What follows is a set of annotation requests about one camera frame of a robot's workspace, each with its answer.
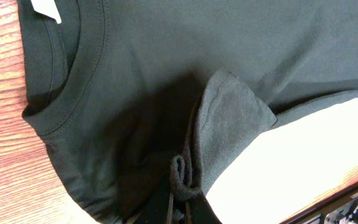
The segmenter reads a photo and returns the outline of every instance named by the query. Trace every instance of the wooden table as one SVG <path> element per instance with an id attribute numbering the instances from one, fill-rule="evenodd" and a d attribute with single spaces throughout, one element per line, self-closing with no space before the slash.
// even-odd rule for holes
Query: wooden table
<path id="1" fill-rule="evenodd" d="M 17 3 L 0 0 L 0 223 L 91 223 L 65 192 L 44 144 L 21 118 L 25 106 Z M 358 169 L 349 183 L 356 180 Z"/>

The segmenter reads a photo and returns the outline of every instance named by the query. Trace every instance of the clothing tag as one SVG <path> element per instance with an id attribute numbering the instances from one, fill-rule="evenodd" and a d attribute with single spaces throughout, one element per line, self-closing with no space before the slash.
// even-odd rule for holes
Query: clothing tag
<path id="1" fill-rule="evenodd" d="M 55 19 L 58 24 L 62 22 L 54 0 L 31 0 L 31 3 L 36 12 Z"/>

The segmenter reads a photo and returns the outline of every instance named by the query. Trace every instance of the electronic device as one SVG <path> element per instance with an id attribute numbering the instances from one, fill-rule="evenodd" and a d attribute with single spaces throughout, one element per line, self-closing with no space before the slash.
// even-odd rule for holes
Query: electronic device
<path id="1" fill-rule="evenodd" d="M 358 224 L 358 182 L 282 224 Z"/>

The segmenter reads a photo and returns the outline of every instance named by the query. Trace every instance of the fabric fold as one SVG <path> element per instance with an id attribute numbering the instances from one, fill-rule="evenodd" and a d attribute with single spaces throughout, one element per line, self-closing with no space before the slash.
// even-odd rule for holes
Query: fabric fold
<path id="1" fill-rule="evenodd" d="M 171 188 L 179 201 L 207 193 L 225 168 L 277 121 L 245 82 L 225 70 L 211 77 L 195 108 L 183 151 L 171 164 Z"/>

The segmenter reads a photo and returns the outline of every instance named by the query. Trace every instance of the dark green t-shirt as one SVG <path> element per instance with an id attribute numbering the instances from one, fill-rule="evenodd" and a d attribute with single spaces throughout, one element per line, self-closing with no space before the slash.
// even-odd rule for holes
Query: dark green t-shirt
<path id="1" fill-rule="evenodd" d="M 167 174 L 177 202 L 206 193 L 258 134 L 358 97 L 358 1 L 55 2 L 61 24 L 18 0 L 23 117 L 99 222 Z"/>

